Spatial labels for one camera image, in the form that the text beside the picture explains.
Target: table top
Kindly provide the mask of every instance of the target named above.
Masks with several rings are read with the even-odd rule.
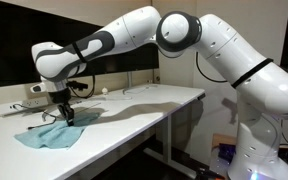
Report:
[[[0,117],[0,179],[65,179],[203,94],[203,89],[145,85],[125,95],[118,90],[74,101],[75,116],[101,116],[67,149],[33,149],[14,138],[42,124],[41,113]]]

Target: power strip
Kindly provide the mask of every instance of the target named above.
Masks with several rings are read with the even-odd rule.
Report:
[[[28,107],[28,108],[38,108],[38,107],[48,105],[48,101],[46,97],[40,97],[40,98],[34,98],[34,99],[27,99],[23,101],[0,104],[0,115],[5,116],[5,115],[29,110],[28,108],[21,107],[20,105]]]

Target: light blue cloth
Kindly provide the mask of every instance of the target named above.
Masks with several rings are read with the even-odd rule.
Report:
[[[79,139],[86,126],[99,116],[99,113],[77,114],[74,118],[74,126],[67,126],[66,121],[56,121],[54,124],[16,134],[14,137],[24,145],[35,149],[67,148],[71,147]]]

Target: black monitor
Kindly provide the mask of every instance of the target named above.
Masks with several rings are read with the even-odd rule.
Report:
[[[41,42],[66,46],[101,26],[89,24],[0,1],[0,87],[40,82],[31,47]],[[159,68],[154,44],[105,56],[88,63],[81,76]]]

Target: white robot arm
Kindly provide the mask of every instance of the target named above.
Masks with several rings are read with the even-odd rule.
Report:
[[[288,119],[288,73],[215,15],[198,19],[171,12],[161,19],[153,7],[144,7],[69,46],[37,44],[32,54],[42,80],[46,79],[46,90],[53,102],[60,104],[68,125],[73,125],[66,78],[83,71],[92,59],[146,43],[156,43],[170,58],[186,49],[199,52],[236,89],[239,130],[236,155],[228,171],[231,179],[254,175],[257,179],[288,179],[288,165],[278,158],[281,129],[277,122]]]

